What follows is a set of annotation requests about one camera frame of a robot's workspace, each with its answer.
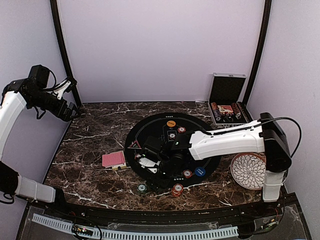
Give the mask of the red poker chip stack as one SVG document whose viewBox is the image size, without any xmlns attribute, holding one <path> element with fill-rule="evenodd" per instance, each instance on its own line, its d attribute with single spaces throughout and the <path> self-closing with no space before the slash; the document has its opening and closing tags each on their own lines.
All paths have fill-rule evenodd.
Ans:
<svg viewBox="0 0 320 240">
<path fill-rule="evenodd" d="M 177 183 L 171 188 L 171 194 L 174 197 L 179 197 L 183 193 L 184 187 L 182 184 Z"/>
</svg>

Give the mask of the black poker chip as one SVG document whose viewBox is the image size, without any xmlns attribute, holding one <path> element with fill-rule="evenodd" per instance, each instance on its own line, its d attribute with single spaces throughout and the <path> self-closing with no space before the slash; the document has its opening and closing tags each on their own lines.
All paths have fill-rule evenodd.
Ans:
<svg viewBox="0 0 320 240">
<path fill-rule="evenodd" d="M 173 140 L 173 139 L 175 139 L 176 135 L 174 133 L 170 133 L 168 135 L 168 137 L 169 137 L 170 140 Z"/>
</svg>

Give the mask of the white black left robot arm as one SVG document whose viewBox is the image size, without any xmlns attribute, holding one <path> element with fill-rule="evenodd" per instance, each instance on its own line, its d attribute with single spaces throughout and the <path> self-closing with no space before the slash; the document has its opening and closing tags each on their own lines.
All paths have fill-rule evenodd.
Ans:
<svg viewBox="0 0 320 240">
<path fill-rule="evenodd" d="M 0 104 L 0 149 L 3 150 L 9 134 L 24 109 L 35 108 L 44 113 L 51 112 L 57 118 L 69 122 L 80 116 L 73 103 L 67 103 L 63 94 L 76 89 L 77 81 L 66 78 L 56 87 L 46 88 L 35 77 L 14 80 L 3 90 Z M 60 218 L 67 218 L 70 206 L 62 199 L 61 190 L 23 177 L 17 171 L 0 163 L 0 190 L 6 198 L 5 204 L 13 204 L 14 197 L 50 203 L 51 210 Z"/>
</svg>

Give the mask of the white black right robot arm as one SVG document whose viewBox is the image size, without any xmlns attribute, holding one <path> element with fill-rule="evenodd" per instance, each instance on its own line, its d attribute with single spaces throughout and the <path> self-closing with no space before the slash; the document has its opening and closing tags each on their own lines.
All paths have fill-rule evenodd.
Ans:
<svg viewBox="0 0 320 240">
<path fill-rule="evenodd" d="M 238 153 L 264 153 L 266 157 L 262 201 L 255 205 L 255 213 L 266 217 L 275 208 L 280 197 L 285 173 L 292 165 L 287 136 L 278 118 L 270 113 L 260 114 L 258 120 L 229 127 L 224 130 L 192 130 L 179 133 L 173 143 L 165 143 L 149 136 L 143 148 L 151 151 L 162 164 L 172 165 L 174 154 L 185 156 L 189 153 L 195 161 Z"/>
</svg>

